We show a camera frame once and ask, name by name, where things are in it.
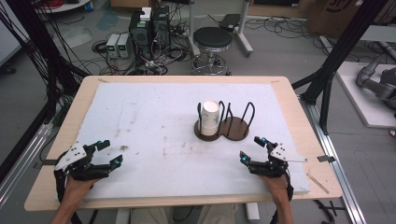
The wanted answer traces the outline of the white foam mat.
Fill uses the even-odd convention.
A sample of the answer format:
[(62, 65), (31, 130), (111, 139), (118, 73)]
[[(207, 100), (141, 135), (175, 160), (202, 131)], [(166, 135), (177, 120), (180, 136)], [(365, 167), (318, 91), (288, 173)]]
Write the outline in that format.
[[(194, 133), (197, 106), (222, 101), (249, 122), (242, 141), (213, 142)], [(78, 130), (77, 141), (109, 141), (93, 156), (106, 164), (123, 157), (121, 167), (97, 182), (89, 200), (264, 194), (261, 179), (239, 160), (246, 152), (266, 161), (264, 137), (281, 149), (295, 149), (275, 90), (270, 84), (102, 83)]]

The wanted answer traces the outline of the person's left hand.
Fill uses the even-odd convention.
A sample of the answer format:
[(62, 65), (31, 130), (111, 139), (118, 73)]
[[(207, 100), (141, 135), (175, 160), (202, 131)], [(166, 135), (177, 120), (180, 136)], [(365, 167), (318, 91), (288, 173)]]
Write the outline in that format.
[(67, 195), (85, 195), (98, 179), (79, 181), (73, 177), (67, 178), (65, 193)]

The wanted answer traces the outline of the white round table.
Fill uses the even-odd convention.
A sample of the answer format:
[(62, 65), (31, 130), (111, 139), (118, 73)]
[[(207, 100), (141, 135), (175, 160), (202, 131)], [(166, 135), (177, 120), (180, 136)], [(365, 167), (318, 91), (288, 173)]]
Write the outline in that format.
[(33, 7), (40, 13), (58, 13), (83, 7), (91, 0), (35, 0)]

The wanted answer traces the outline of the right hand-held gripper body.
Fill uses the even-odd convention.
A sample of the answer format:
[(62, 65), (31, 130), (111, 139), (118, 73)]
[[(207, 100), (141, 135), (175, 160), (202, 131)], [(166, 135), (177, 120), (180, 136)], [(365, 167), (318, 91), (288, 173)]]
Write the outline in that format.
[(307, 162), (307, 158), (300, 153), (280, 147), (277, 143), (264, 142), (260, 146), (267, 149), (267, 161), (247, 160), (247, 168), (254, 175), (267, 177), (281, 177), (289, 168), (289, 161)]

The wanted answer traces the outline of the thin wooden stick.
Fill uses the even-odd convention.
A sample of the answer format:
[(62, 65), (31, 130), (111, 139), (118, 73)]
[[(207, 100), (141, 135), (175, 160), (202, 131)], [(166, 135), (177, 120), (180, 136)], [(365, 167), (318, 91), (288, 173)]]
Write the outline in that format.
[(329, 194), (330, 192), (322, 185), (316, 178), (314, 178), (311, 174), (306, 174), (319, 188), (321, 188), (325, 193)]

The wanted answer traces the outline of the brown cup holder with wire loops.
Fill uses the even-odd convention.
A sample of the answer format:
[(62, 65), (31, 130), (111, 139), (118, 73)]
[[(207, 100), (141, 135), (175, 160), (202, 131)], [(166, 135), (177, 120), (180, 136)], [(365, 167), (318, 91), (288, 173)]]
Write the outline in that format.
[(242, 141), (249, 133), (251, 122), (255, 117), (255, 106), (253, 103), (248, 102), (245, 111), (241, 118), (236, 117), (231, 109), (231, 104), (225, 105), (219, 101), (219, 127), (217, 132), (211, 136), (201, 134), (201, 110), (203, 104), (197, 105), (198, 120), (195, 122), (193, 130), (195, 135), (206, 142), (212, 142), (224, 136), (231, 141)]

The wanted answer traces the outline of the person's beige trousers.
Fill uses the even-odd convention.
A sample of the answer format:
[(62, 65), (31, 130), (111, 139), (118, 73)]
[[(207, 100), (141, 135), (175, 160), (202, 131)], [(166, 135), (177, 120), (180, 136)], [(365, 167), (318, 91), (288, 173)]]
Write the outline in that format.
[[(235, 203), (205, 205), (194, 224), (235, 224)], [(131, 214), (131, 224), (176, 224), (173, 207), (140, 208)]]

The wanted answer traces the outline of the black frame beam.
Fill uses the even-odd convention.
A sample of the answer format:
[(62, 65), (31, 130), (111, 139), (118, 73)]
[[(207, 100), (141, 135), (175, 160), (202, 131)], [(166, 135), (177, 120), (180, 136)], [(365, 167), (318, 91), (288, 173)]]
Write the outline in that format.
[(4, 161), (0, 164), (0, 184), (2, 184), (6, 177), (10, 174), (11, 169), (16, 164), (17, 160), (21, 157), (22, 152), (26, 149), (29, 142), (33, 139), (34, 135), (38, 132), (43, 124), (49, 124), (50, 119), (55, 116), (56, 105), (61, 101), (58, 96), (52, 100), (48, 100), (36, 117), (33, 119), (30, 126), (24, 132), (20, 140), (14, 148), (8, 153)]

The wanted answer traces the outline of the aluminium rail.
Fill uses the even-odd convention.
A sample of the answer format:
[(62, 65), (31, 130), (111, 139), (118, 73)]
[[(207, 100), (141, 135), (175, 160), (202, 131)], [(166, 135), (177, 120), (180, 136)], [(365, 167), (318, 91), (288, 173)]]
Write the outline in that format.
[(308, 120), (311, 122), (314, 133), (317, 136), (324, 154), (330, 158), (334, 158), (334, 161), (330, 161), (329, 164), (335, 173), (338, 183), (340, 184), (342, 190), (342, 200), (351, 223), (366, 224), (364, 215), (354, 195), (353, 189), (347, 180), (347, 175), (344, 171), (341, 161), (338, 158), (332, 140), (330, 136), (326, 135), (319, 126), (319, 112), (317, 108), (314, 105), (308, 105), (306, 102), (301, 102), (301, 105)]
[(21, 155), (0, 184), (0, 209), (5, 206), (12, 191), (17, 187), (39, 150), (46, 143), (52, 129), (51, 123), (42, 124), (31, 137), (27, 138), (27, 144), (22, 148)]

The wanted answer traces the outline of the brown cardboard box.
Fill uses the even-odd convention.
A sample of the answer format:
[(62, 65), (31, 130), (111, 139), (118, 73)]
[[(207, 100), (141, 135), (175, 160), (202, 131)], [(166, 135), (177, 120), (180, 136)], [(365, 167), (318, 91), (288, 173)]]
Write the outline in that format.
[(301, 0), (299, 8), (306, 14), (310, 34), (340, 37), (363, 6), (385, 12), (390, 0)]

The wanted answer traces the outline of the white floor board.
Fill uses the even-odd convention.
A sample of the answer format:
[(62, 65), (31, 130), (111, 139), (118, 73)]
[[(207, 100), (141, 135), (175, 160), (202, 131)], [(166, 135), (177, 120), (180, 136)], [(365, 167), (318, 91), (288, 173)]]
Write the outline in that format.
[(396, 129), (396, 111), (388, 108), (373, 92), (357, 86), (358, 73), (364, 66), (366, 63), (344, 62), (337, 76), (366, 127)]

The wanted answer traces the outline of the white floral paper cup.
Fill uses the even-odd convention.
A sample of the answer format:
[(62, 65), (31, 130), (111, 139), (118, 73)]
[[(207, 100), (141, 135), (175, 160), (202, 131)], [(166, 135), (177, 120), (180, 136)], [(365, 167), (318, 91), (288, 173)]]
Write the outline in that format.
[(205, 136), (214, 135), (219, 127), (219, 103), (212, 100), (205, 101), (201, 116), (201, 134)]

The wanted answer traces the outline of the white panel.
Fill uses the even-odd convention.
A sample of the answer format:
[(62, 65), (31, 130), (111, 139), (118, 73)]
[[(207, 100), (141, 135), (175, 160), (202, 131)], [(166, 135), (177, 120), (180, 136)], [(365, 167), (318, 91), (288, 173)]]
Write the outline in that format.
[(19, 37), (26, 40), (28, 36), (6, 0), (0, 0), (0, 67), (21, 49), (21, 45), (17, 38), (1, 21), (2, 16), (5, 17), (7, 23), (12, 22), (12, 28)]

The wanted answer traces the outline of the black round stool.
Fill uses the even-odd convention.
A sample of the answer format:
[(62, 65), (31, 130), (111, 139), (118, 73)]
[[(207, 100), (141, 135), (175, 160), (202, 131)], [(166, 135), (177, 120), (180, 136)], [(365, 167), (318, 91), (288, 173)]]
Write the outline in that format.
[(192, 36), (200, 53), (192, 58), (192, 71), (204, 75), (230, 75), (229, 68), (219, 52), (227, 50), (233, 41), (229, 32), (219, 27), (197, 29)]

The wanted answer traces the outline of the white metal stand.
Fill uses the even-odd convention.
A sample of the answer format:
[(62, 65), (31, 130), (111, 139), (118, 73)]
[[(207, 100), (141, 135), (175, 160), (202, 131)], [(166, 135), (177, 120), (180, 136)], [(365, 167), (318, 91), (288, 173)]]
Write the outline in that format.
[[(187, 30), (187, 38), (189, 45), (191, 47), (191, 52), (193, 56), (199, 55), (201, 51), (194, 45), (193, 43), (193, 30), (194, 30), (194, 0), (189, 1), (189, 28)], [(241, 9), (241, 18), (240, 23), (237, 27), (233, 28), (233, 31), (236, 33), (236, 37), (239, 40), (242, 49), (246, 52), (246, 56), (248, 57), (251, 53), (254, 52), (253, 48), (250, 46), (247, 38), (245, 37), (245, 23), (247, 21), (248, 7), (250, 4), (250, 0), (243, 0), (243, 6)]]

